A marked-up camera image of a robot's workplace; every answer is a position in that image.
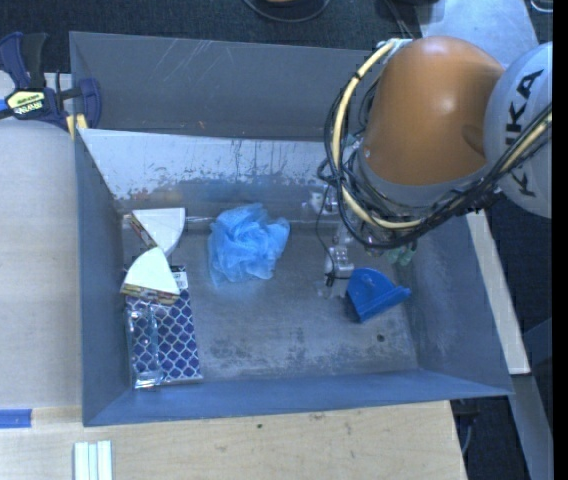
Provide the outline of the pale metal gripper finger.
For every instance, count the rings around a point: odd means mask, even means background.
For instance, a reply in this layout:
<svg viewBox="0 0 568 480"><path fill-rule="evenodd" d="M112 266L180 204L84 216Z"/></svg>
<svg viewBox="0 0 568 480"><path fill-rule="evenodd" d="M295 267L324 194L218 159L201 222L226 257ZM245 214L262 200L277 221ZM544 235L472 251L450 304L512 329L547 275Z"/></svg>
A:
<svg viewBox="0 0 568 480"><path fill-rule="evenodd" d="M344 298L353 271L352 263L326 264L323 280L319 284L319 294L324 298Z"/></svg>
<svg viewBox="0 0 568 480"><path fill-rule="evenodd" d="M348 274L349 257L347 246L332 246L328 249L324 265L325 274Z"/></svg>

